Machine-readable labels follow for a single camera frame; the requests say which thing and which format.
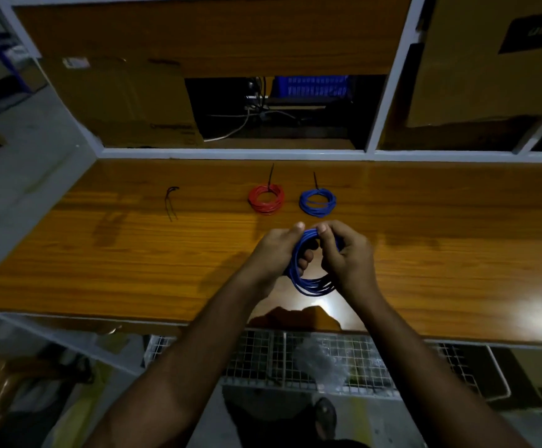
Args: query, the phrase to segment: wire coil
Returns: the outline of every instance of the wire coil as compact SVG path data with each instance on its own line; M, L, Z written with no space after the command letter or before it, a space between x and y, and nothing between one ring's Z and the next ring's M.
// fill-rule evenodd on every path
M326 203L317 203L315 201L311 201L310 197L313 195L320 195L327 199ZM331 213L333 209L335 209L335 205L337 204L337 198L333 193L331 193L330 190L327 189L312 189L312 190L306 190L305 192L302 192L302 195L300 195L300 209L306 212L308 215L312 215L312 217L318 217L323 218Z
M292 280L296 289L300 291L301 294L308 297L322 297L335 290L335 286L331 283L331 279L328 275L321 278L306 279L300 277L298 273L298 259L304 254L310 240L318 238L319 233L316 228L307 229L294 247L290 265L288 265L288 269L286 270L287 276ZM335 245L337 245L337 249L341 251L344 247L343 239L339 236L335 236Z
M275 200L267 203L260 202L258 197L266 193L272 193L275 195ZM283 193L283 189L281 185L276 184L254 187L248 194L248 202L250 203L250 206L252 206L256 212L263 215L271 215L281 209L284 200L285 194Z

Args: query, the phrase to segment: person's left arm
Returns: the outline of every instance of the person's left arm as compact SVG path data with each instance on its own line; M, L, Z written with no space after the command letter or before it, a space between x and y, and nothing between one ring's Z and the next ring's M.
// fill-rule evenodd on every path
M273 229L147 371L112 405L85 447L185 446L255 305L283 273L304 223ZM299 260L304 270L313 254Z

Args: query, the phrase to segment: hand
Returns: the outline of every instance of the hand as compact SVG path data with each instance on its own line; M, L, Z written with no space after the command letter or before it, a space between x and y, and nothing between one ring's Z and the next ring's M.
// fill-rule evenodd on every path
M266 297L273 289L275 280L279 278L292 259L296 243L304 233L304 223L298 222L290 229L272 229L260 240L250 257L246 260L240 273L253 279L264 289ZM300 275L313 259L313 252L306 250L298 260Z
M380 298L368 239L338 220L319 223L316 229L323 249L322 268L346 301L352 305L364 299ZM344 240L345 247L341 251L335 245L335 235Z

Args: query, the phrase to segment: wood grain surface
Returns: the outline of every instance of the wood grain surface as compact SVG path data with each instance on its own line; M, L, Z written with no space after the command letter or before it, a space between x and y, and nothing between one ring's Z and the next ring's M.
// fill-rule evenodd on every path
M387 74L410 0L21 6L44 57L170 59L185 77Z
M0 265L0 310L189 322L269 229L317 221L297 204L315 171L337 197L333 217L375 245L385 297L421 335L542 343L542 165L277 161L286 203L261 216L246 196L270 166L98 161ZM322 273L319 258L310 273ZM364 330L337 293L304 297L285 277L252 323Z

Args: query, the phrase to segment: wooden tabletop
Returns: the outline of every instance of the wooden tabletop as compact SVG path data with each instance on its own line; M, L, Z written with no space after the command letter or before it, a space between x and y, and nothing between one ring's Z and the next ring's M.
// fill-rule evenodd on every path
M98 161L0 265L0 310L189 322L269 229L318 221L298 208L315 171L422 336L542 343L542 165L277 161L286 202L261 216L246 196L270 166ZM251 323L364 330L339 294L305 297L285 277Z

